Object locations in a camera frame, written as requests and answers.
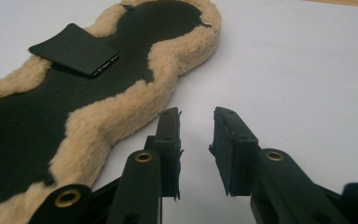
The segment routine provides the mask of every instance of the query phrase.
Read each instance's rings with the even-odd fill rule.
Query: black leather tab
[[[100,75],[118,59],[115,50],[73,23],[51,39],[30,47],[29,51],[93,77]]]

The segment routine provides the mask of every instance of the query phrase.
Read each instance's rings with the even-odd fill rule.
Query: saddle pad
[[[28,222],[61,186],[91,186],[114,144],[213,53],[220,27],[207,0],[124,0],[84,29],[118,55],[98,76],[42,53],[0,79],[0,223]]]

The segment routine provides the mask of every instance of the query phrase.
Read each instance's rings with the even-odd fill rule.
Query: white surface
[[[216,106],[235,110],[261,147],[289,153],[315,182],[341,192],[358,182],[358,7],[305,1],[213,0],[221,41],[181,77],[167,108],[178,107],[182,200],[163,202],[163,223],[255,223],[249,198],[228,198],[208,146]],[[88,26],[116,1],[0,0],[0,77],[27,49],[66,24]],[[128,155],[155,134],[157,120],[119,142],[97,189],[121,175]]]

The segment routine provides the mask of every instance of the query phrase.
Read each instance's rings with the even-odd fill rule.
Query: metal grommet
[[[153,156],[150,153],[143,152],[136,155],[135,160],[138,162],[147,162],[153,160]]]
[[[283,161],[284,160],[284,156],[281,153],[276,152],[276,151],[266,152],[266,157],[272,161]]]
[[[55,200],[57,207],[69,207],[80,200],[81,193],[78,189],[68,189],[62,192]]]

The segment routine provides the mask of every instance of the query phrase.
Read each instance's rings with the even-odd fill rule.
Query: sheepskin
[[[152,1],[123,0],[108,8],[85,30],[96,37],[111,35],[126,12],[123,5],[136,7],[146,2]],[[208,0],[182,2],[196,7],[208,26],[196,27],[186,35],[153,45],[148,66],[154,81],[139,80],[121,94],[73,111],[65,124],[65,138],[50,162],[49,171],[56,184],[35,183],[26,192],[0,203],[0,223],[27,223],[37,207],[59,187],[73,183],[91,186],[115,143],[155,118],[168,103],[177,78],[213,53],[220,34],[220,13]],[[36,88],[50,67],[48,60],[31,56],[22,67],[0,79],[0,98]]]

